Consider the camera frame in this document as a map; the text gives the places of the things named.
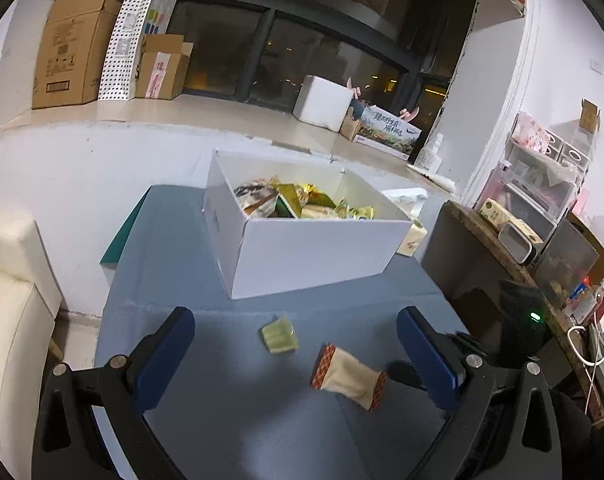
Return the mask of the cream plaid-edged snack pack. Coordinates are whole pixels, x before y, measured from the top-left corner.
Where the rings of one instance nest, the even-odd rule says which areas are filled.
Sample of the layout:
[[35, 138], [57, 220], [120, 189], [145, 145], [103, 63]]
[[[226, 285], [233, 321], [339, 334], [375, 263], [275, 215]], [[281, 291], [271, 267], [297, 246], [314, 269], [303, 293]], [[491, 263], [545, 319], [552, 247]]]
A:
[[311, 388], [341, 394], [366, 411], [378, 408], [389, 375], [358, 361], [335, 344], [324, 344], [311, 375]]

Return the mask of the small green jelly pack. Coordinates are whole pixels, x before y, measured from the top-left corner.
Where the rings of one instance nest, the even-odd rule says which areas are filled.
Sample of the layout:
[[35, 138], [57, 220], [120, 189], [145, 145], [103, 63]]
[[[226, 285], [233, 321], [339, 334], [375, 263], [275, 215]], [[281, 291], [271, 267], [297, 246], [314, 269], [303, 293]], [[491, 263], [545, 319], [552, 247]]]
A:
[[281, 316], [259, 330], [265, 348], [270, 354], [294, 352], [300, 349], [293, 324]]

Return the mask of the large patterned snack bag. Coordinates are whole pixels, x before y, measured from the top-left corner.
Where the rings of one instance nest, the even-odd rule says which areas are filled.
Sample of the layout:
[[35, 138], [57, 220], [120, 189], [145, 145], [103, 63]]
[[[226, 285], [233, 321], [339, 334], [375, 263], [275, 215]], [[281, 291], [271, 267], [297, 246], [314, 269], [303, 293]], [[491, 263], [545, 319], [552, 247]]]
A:
[[250, 218], [268, 218], [276, 211], [279, 192], [268, 182], [245, 182], [234, 188], [233, 194], [240, 208]]

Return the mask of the dark yellow snack packet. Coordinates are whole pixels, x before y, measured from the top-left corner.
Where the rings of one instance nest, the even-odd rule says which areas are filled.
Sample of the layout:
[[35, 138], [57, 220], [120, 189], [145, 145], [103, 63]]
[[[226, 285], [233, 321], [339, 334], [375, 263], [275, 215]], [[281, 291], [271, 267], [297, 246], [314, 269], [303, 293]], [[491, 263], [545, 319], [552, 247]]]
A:
[[302, 185], [295, 183], [280, 183], [276, 185], [278, 198], [292, 218], [300, 218], [303, 208], [307, 205], [308, 194]]

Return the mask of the dark side table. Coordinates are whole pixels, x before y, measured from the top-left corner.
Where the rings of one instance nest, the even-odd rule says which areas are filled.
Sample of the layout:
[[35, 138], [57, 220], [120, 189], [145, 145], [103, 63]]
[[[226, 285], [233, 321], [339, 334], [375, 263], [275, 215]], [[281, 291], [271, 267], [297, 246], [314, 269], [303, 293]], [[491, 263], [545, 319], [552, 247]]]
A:
[[[468, 332], [490, 350], [500, 343], [501, 322], [507, 311], [499, 304], [499, 283], [536, 285], [532, 272], [515, 263], [498, 244], [497, 235], [478, 213], [447, 200], [425, 244], [421, 266], [454, 306]], [[587, 390], [582, 362], [567, 339], [568, 317], [549, 302], [541, 309], [550, 348], [541, 358], [550, 385], [573, 379]]]

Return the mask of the small tin container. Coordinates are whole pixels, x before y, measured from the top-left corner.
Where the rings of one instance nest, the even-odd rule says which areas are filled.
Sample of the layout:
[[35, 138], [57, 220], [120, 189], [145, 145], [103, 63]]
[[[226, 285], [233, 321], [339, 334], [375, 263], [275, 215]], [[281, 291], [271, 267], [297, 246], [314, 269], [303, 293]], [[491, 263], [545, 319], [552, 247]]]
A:
[[529, 264], [534, 259], [536, 248], [533, 242], [515, 224], [505, 223], [497, 238], [506, 252], [521, 266]]

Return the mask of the tissue pack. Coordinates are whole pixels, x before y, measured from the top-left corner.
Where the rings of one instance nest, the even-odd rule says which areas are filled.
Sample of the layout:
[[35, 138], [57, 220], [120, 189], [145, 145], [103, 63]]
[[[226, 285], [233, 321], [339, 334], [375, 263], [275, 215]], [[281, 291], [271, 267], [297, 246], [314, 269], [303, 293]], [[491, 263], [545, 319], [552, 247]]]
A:
[[413, 220], [402, 244], [397, 249], [397, 253], [405, 257], [412, 257], [427, 235], [428, 230], [425, 229], [425, 226], [418, 219]]

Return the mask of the cream leather sofa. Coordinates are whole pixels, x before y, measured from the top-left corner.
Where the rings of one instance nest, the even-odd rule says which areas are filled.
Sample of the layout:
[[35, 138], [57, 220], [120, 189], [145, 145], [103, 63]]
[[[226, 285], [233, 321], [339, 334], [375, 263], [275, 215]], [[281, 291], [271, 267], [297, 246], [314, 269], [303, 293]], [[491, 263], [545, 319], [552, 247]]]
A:
[[0, 214], [0, 460], [31, 477], [40, 388], [62, 296], [34, 219]]

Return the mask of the clear drawer organizer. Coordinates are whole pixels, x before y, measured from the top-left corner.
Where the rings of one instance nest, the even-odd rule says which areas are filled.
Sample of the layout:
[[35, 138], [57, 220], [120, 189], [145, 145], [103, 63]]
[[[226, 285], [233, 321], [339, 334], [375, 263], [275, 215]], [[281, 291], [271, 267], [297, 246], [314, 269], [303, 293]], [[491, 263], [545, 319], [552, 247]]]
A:
[[549, 130], [520, 112], [474, 208], [493, 200], [549, 240], [575, 203], [592, 154], [594, 136], [577, 120]]

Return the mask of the white tube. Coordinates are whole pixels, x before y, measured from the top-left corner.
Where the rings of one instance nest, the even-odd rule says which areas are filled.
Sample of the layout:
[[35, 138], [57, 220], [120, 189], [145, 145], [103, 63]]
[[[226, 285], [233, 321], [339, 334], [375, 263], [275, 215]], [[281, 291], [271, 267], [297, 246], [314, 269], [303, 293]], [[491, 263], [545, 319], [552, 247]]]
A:
[[415, 165], [407, 164], [407, 168], [413, 170], [417, 174], [420, 174], [421, 177], [430, 180], [448, 193], [454, 194], [454, 191], [456, 191], [456, 183], [454, 183], [454, 181], [451, 179], [440, 176], [439, 174], [433, 174], [433, 172], [424, 170]]

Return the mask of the white storage box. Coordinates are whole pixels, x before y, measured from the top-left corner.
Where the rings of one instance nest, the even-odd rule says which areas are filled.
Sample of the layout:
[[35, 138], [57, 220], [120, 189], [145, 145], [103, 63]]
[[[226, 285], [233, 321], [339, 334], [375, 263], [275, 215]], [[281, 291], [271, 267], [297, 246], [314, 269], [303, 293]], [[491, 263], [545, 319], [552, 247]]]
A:
[[[333, 200], [370, 206], [372, 219], [252, 217], [236, 195], [244, 184], [276, 177], [313, 184]], [[309, 162], [216, 150], [203, 214], [221, 275], [233, 299], [328, 285], [382, 273], [410, 219], [356, 172]]]

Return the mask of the white spray bottle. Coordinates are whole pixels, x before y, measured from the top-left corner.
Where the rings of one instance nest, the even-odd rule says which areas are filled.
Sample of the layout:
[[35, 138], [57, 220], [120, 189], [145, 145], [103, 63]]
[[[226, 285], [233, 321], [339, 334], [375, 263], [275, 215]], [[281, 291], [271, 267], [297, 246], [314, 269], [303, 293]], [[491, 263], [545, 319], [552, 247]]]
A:
[[444, 139], [443, 133], [436, 133], [432, 139], [428, 140], [422, 150], [419, 152], [415, 161], [415, 166], [422, 170], [436, 174], [441, 166], [442, 159], [439, 156], [439, 149]]

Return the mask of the yellow snack bag in box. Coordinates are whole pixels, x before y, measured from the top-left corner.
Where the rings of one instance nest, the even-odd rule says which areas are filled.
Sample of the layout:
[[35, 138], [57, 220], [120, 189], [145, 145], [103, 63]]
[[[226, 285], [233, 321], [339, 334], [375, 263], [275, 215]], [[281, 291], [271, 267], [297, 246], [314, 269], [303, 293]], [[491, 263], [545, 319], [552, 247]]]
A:
[[295, 192], [297, 194], [297, 198], [302, 207], [306, 206], [320, 206], [320, 207], [328, 207], [331, 209], [335, 208], [335, 203], [332, 198], [320, 191], [317, 186], [313, 184], [295, 184]]

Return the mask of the printed landscape box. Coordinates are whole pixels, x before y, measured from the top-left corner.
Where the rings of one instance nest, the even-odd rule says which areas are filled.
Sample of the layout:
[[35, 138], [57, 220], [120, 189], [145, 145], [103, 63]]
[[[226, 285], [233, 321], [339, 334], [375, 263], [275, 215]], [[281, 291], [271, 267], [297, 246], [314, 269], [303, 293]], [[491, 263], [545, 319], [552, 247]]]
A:
[[367, 106], [359, 119], [353, 142], [369, 146], [407, 162], [421, 130], [377, 106]]

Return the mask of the white foam box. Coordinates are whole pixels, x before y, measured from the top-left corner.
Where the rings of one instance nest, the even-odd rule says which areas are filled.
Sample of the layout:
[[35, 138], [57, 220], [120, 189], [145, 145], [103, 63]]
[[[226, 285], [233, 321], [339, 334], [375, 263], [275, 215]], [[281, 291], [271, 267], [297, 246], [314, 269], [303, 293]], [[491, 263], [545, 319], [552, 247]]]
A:
[[305, 124], [339, 132], [352, 99], [352, 89], [325, 78], [306, 75], [292, 114]]

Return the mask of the small open cardboard box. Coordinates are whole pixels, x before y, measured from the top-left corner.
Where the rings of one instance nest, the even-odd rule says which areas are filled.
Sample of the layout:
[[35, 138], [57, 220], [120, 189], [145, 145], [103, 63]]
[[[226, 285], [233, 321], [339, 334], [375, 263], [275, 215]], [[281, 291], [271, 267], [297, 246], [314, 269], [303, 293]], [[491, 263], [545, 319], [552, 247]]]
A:
[[193, 44], [183, 40], [183, 35], [145, 36], [135, 98], [175, 99], [183, 91], [192, 49]]

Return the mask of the large cardboard box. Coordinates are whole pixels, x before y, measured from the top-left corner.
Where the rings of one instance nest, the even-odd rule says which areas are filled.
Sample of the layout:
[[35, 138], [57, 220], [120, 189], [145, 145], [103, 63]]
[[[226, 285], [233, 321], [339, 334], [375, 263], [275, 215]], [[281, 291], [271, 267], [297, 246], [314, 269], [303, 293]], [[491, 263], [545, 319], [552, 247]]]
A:
[[98, 98], [114, 23], [124, 0], [55, 0], [36, 59], [32, 107], [81, 105]]

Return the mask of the dotted paper bag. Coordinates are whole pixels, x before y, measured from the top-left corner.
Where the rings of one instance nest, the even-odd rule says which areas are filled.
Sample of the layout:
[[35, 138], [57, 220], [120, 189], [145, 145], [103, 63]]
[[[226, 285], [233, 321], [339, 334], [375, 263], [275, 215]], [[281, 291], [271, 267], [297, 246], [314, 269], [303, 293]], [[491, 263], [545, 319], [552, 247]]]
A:
[[177, 0], [124, 0], [108, 43], [99, 101], [134, 98], [145, 36], [165, 34]]

